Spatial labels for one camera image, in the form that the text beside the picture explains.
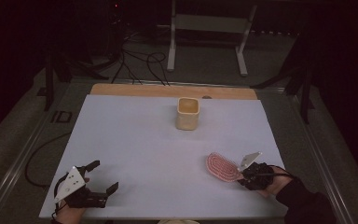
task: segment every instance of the floor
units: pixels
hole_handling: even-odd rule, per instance
[[[233,44],[214,45],[178,40],[175,70],[164,71],[168,55],[168,42],[133,39],[124,49],[138,51],[146,56],[154,52],[159,63],[147,64],[126,54],[128,66],[120,70],[115,83],[134,82],[161,85],[158,78],[171,85],[222,85],[249,87],[278,74],[282,62],[294,43],[286,36],[250,35],[244,52],[249,76],[239,75]],[[0,124],[0,223],[48,223],[38,217],[43,201],[48,196],[46,188],[31,185],[32,181],[49,184],[55,174],[65,149],[69,133],[85,96],[94,83],[109,83],[120,63],[100,71],[109,77],[96,80],[76,70],[70,83],[55,82],[55,101],[49,111],[44,111],[45,97],[37,96],[44,87],[45,71],[34,78],[34,86],[20,99],[10,114]],[[268,122],[281,152],[285,167],[301,177],[312,191],[328,195],[335,208],[338,223],[358,223],[358,168],[345,145],[337,126],[320,98],[317,88],[311,88],[309,110],[310,124],[298,115],[299,102],[295,96],[287,96],[283,80],[264,90],[257,90],[257,97],[265,107]],[[55,111],[71,112],[69,122],[55,122]],[[83,223],[104,223],[103,220],[84,220]],[[157,223],[156,220],[115,220],[114,223]],[[200,220],[200,223],[283,223],[281,217],[246,220]]]

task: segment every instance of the beige cup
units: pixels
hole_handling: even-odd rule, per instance
[[[200,104],[195,98],[181,97],[178,100],[176,128],[195,130],[199,124]]]

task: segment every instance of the pink object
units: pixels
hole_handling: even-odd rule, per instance
[[[206,159],[206,167],[212,175],[226,182],[243,179],[243,175],[238,171],[235,162],[229,161],[215,152],[211,153]]]

